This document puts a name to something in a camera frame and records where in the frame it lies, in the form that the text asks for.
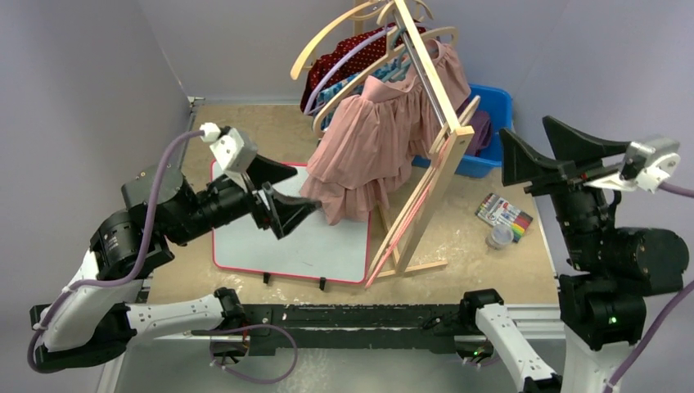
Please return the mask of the pink wire hanger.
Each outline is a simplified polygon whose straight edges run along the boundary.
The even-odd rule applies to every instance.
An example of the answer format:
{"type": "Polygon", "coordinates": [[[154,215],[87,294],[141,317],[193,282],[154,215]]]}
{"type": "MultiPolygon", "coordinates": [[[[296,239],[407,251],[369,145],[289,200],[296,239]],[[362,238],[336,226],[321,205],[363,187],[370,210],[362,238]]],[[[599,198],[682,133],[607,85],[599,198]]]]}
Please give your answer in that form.
{"type": "Polygon", "coordinates": [[[448,140],[440,140],[434,144],[432,150],[430,167],[390,227],[373,259],[373,271],[364,284],[366,289],[378,278],[420,273],[446,265],[444,262],[409,265],[451,179],[446,170],[448,159],[455,152],[455,148],[449,145],[448,140]]]}

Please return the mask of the purple pleated skirt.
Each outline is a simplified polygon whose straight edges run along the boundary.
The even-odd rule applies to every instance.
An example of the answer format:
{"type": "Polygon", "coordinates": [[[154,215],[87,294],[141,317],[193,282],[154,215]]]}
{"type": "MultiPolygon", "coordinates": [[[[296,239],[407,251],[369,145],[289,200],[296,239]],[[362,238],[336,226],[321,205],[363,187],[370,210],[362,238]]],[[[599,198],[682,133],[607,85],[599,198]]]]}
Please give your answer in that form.
{"type": "Polygon", "coordinates": [[[475,134],[466,149],[466,156],[478,156],[491,142],[493,127],[490,115],[477,110],[471,117],[469,125],[475,134]]]}

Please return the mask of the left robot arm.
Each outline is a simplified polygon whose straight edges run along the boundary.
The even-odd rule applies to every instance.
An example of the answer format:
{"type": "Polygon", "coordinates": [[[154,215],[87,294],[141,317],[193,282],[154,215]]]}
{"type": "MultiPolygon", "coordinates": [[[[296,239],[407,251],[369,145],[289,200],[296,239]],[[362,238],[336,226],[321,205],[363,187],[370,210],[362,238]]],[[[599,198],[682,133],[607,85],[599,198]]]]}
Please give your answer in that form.
{"type": "Polygon", "coordinates": [[[154,270],[174,259],[172,245],[185,246],[237,219],[250,218],[276,238],[288,236],[321,205],[277,191],[277,183],[296,173],[258,156],[240,181],[222,174],[199,192],[182,171],[164,165],[124,184],[125,208],[101,223],[78,272],[55,301],[32,307],[29,366],[43,374],[89,368],[141,340],[185,331],[239,332],[247,318],[233,289],[143,308],[135,304],[137,294],[154,270]]]}

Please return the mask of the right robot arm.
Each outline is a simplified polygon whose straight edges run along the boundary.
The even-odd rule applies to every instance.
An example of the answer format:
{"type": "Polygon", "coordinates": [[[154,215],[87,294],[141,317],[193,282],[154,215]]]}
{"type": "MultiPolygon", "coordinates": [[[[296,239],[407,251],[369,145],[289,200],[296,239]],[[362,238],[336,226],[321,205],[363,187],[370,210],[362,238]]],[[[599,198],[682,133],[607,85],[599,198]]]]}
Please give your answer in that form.
{"type": "Polygon", "coordinates": [[[692,291],[683,275],[686,242],[663,228],[619,228],[615,212],[624,192],[673,192],[679,144],[660,135],[632,142],[594,137],[547,115],[552,148],[544,156],[502,129],[502,182],[549,196],[568,251],[571,275],[558,278],[566,356],[562,373],[547,365],[511,321],[492,289],[469,291],[459,321],[491,343],[519,392],[616,392],[620,379],[664,321],[645,324],[648,296],[674,303],[692,291]]]}

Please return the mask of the plain wooden hanger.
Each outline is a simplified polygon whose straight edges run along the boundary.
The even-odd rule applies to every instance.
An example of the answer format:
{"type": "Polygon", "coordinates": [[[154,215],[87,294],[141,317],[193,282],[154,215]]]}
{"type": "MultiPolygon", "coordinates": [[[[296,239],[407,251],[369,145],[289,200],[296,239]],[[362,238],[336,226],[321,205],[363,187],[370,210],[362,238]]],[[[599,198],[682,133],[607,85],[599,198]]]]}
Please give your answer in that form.
{"type": "Polygon", "coordinates": [[[399,276],[438,266],[431,263],[410,267],[409,264],[475,135],[469,122],[480,101],[481,97],[475,95],[457,120],[446,122],[439,131],[430,147],[430,166],[410,194],[376,252],[372,262],[372,273],[364,284],[366,289],[378,278],[399,276]]]}

